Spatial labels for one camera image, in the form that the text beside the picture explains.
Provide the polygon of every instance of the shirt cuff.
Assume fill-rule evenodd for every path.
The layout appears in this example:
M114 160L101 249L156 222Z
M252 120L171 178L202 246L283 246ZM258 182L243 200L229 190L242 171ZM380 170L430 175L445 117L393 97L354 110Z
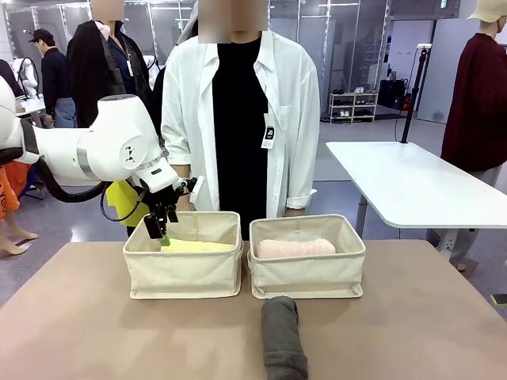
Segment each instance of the shirt cuff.
M311 197L317 192L314 188L311 189L310 194L307 196L293 196L287 199L287 208L294 210L301 210L308 207Z
M191 154L169 154L167 157L169 165L190 165L192 164Z

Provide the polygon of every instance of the fabric basket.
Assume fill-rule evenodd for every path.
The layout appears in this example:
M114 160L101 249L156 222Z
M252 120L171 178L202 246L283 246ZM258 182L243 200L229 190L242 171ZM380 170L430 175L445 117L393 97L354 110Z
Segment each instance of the fabric basket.
M257 244L265 239L313 241L334 245L335 255L259 259ZM249 267L252 294L266 299L356 298L363 295L361 276L366 247L341 215L256 220L250 224Z
M162 253L141 222L127 240L124 257L131 298L219 298L239 293L242 239L234 212L178 212L167 224L170 238L232 244L229 252Z

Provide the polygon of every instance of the black cap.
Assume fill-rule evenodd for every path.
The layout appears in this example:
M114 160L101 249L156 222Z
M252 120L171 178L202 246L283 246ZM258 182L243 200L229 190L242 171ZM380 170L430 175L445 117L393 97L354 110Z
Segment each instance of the black cap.
M46 29L37 29L33 32L33 38L29 42L37 42L38 40L44 41L46 44L55 41L55 37Z

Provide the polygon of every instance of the clothing tag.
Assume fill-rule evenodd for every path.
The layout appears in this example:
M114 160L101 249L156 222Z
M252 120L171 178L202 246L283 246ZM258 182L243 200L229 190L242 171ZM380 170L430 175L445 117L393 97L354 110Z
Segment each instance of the clothing tag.
M134 72L132 71L132 65L130 64L130 54L128 55L127 66L128 66L128 73L133 77Z
M190 194L190 202L191 203L196 202L197 196L199 195L199 192L200 192L200 188L203 187L204 178L205 178L204 176L199 176L199 178L197 178L196 185L193 187L193 191Z
M266 131L262 139L262 149L272 149L275 142L275 118L270 113L264 114L264 121L266 124Z

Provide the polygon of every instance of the shoe rack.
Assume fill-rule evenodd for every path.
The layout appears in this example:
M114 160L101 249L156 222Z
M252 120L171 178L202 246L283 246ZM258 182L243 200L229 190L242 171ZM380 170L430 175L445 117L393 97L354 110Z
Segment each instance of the shoe rack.
M379 93L331 93L330 94L330 123L340 120L344 123L355 121L373 121L377 110Z

